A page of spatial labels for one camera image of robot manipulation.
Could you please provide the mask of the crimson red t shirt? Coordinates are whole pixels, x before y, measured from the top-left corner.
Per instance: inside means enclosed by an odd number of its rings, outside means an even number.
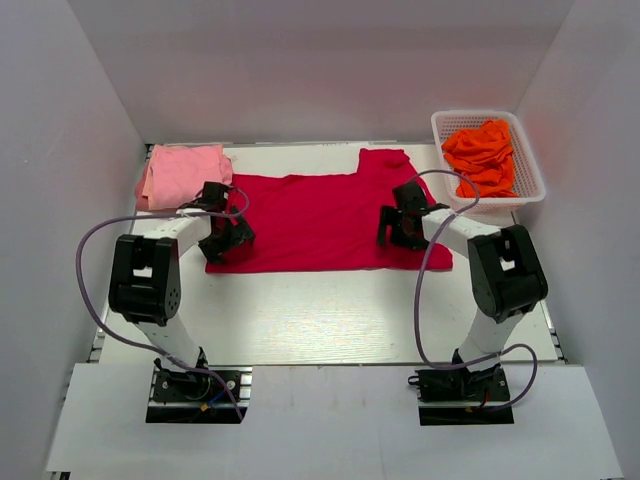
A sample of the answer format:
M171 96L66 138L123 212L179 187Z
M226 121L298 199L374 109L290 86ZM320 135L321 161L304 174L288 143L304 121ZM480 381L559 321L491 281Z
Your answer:
M421 251L377 244L380 209L394 203L392 190L416 173L401 149L359 152L355 172L287 175L237 174L236 207L246 206L255 233L250 245L229 252L223 263L207 263L208 274L322 272L370 269L449 271L452 253L436 245Z

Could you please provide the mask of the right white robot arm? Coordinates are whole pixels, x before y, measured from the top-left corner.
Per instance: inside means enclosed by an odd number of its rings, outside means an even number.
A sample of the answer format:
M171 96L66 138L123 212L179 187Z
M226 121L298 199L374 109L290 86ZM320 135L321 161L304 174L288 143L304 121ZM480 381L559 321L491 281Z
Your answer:
M418 354L432 371L453 371L451 384L461 397L484 391L488 377L500 369L501 356L525 344L509 346L513 330L548 295L548 283L528 230L521 225L497 227L468 218L476 204L456 211L427 201L415 181L392 190L395 205L380 209L377 243L387 241L422 250L414 290L413 329ZM428 261L441 243L468 260L476 313L463 343L448 363L431 361L421 341L420 299Z

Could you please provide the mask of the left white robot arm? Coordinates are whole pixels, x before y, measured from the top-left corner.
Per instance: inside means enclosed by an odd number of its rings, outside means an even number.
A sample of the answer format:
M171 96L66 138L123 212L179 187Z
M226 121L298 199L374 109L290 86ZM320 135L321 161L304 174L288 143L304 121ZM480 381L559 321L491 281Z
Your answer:
M145 335L158 355L159 370L191 399L209 392L212 377L203 348L179 316L180 259L198 248L207 262L224 265L253 245L255 233L231 204L237 191L207 182L198 197L179 207L175 218L144 235L122 235L115 245L109 307Z

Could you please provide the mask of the folded pink t shirt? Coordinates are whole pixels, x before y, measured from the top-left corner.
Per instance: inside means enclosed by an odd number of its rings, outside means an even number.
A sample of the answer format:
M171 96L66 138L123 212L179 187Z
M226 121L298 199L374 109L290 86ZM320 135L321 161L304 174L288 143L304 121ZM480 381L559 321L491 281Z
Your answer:
M195 199L205 182L230 185L232 177L232 162L220 144L155 145L135 188L136 209L176 209Z

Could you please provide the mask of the orange t shirt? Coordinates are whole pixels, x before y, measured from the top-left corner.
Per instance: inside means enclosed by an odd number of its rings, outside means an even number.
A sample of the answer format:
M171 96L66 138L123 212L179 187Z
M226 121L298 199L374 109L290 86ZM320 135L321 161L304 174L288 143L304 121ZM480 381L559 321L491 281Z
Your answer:
M481 198L515 198L515 164L509 124L485 121L454 132L442 145L444 159L468 178Z

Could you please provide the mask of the white plastic basket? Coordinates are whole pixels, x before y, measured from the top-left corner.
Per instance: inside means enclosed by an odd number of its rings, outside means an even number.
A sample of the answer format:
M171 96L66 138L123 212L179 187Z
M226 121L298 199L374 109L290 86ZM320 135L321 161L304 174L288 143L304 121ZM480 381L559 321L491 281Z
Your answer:
M535 156L519 120L515 115L496 110L447 110L432 115L431 126L439 161L446 170L454 171L444 159L443 143L456 131L467 128L478 128L485 121L504 120L509 124L509 131L514 149L515 164L515 198L481 198L474 208L476 212L513 212L519 208L542 201L546 189L542 180ZM457 206L468 205L475 198L475 185L466 183L458 177L445 178L447 193L452 203Z

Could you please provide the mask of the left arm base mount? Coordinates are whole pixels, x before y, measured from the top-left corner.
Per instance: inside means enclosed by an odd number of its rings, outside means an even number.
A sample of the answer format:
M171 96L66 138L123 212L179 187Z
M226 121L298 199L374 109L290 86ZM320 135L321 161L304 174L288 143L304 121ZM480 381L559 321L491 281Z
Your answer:
M154 368L147 424L238 425L250 402L252 368L215 370L210 375Z

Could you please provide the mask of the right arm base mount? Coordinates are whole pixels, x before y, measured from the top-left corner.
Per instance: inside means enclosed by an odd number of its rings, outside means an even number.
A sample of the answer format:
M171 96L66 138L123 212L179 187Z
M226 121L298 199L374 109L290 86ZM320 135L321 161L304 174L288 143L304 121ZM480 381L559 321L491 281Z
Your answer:
M480 426L514 423L506 375L501 366L484 372L416 370L407 379L417 391L421 426Z

